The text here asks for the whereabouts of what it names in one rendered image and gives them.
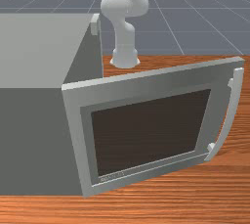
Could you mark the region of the grey microwave oven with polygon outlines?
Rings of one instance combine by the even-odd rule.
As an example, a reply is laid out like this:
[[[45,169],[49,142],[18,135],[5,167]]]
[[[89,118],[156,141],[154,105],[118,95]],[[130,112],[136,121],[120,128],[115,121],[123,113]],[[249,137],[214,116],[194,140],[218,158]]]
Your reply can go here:
[[[62,87],[103,75],[97,14],[0,14],[0,196],[81,192]]]

